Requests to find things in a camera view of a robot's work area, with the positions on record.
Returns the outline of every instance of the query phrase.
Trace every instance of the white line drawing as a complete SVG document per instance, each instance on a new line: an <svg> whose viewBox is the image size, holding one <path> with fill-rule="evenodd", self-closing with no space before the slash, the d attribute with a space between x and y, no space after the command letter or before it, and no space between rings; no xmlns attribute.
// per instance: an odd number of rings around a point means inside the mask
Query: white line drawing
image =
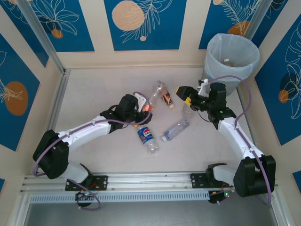
<svg viewBox="0 0 301 226"><path fill-rule="evenodd" d="M28 24L27 20L24 18L23 14L21 13L21 10L17 6L16 2L14 0L1 0L3 4L10 10L11 14L21 20L24 24Z"/></svg>
<svg viewBox="0 0 301 226"><path fill-rule="evenodd" d="M213 4L224 7L226 16L231 19L233 25L239 28L240 35L244 35L246 26L248 25L246 21L254 14L261 1L254 0L251 3L251 0L249 0L247 6L244 8L240 0L213 0Z"/></svg>
<svg viewBox="0 0 301 226"><path fill-rule="evenodd" d="M159 13L165 11L173 0L125 0L112 11L115 25L123 30L122 43L134 38L145 41L156 24L160 25Z"/></svg>
<svg viewBox="0 0 301 226"><path fill-rule="evenodd" d="M301 116L301 67L297 64L301 59L301 22L297 29L293 32L289 46L285 54L286 69L289 73L290 80L284 87L284 92L281 91L280 101L285 103L291 101L292 115L291 119L297 119Z"/></svg>
<svg viewBox="0 0 301 226"><path fill-rule="evenodd" d="M14 0L1 0L5 3L14 17L28 24ZM65 0L28 0L46 33L55 38L62 38L63 31L77 35L77 29L72 24L79 19L79 15L65 10Z"/></svg>
<svg viewBox="0 0 301 226"><path fill-rule="evenodd" d="M268 11L266 12L265 16L269 19L271 16L271 12L272 11L279 11L282 9L282 7L284 6L284 3L286 0L278 0L280 2L277 2L275 0L273 0L273 2L271 3Z"/></svg>
<svg viewBox="0 0 301 226"><path fill-rule="evenodd" d="M3 52L3 51L0 52L0 57L3 58L3 60L0 63L0 66L4 63L6 54L7 54L6 52ZM5 99L9 100L10 98L17 98L19 100L22 100L23 98L20 96L21 94L22 94L22 91L21 92L14 92L14 91L8 89L2 83L2 81L0 79L0 101L1 101L1 103L3 101L5 101Z"/></svg>

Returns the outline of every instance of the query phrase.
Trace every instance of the trash bin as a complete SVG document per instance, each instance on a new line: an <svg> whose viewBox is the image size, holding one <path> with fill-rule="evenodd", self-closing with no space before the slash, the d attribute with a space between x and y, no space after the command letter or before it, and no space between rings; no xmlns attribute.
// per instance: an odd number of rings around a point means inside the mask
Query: trash bin
<svg viewBox="0 0 301 226"><path fill-rule="evenodd" d="M225 75L246 79L258 66L259 59L259 50L249 39L234 34L216 34L207 46L202 79L215 79ZM217 82L226 85L227 95L240 83L234 78L220 79Z"/></svg>

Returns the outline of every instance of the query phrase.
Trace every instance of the pepsi label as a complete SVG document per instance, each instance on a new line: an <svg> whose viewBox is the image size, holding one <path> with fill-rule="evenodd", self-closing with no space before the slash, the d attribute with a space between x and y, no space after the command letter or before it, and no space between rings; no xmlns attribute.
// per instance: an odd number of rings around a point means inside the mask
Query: pepsi label
<svg viewBox="0 0 301 226"><path fill-rule="evenodd" d="M152 136L149 128L144 127L141 130L138 131L138 135L142 141L143 144L145 144L147 141L153 139L154 137Z"/></svg>

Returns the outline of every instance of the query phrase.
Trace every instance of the white floor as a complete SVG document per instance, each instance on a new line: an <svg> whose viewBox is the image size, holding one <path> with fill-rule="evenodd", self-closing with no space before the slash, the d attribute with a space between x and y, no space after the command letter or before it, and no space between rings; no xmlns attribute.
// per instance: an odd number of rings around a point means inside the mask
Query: white floor
<svg viewBox="0 0 301 226"><path fill-rule="evenodd" d="M202 71L202 68L187 67L72 70L56 132L93 119L118 104L127 93L150 91L158 79L167 85L176 108L170 110L163 101L158 101L148 124L160 147L158 153L147 153L136 130L128 127L83 145L70 154L70 161L83 163L92 172L202 171L208 164L217 162L237 166L239 161L226 139L197 114L174 140L166 143L160 140L163 132L182 117L183 101L176 96L175 89L184 85L196 87ZM236 115L242 112L236 91L227 97L227 102ZM250 137L245 118L239 123Z"/></svg>

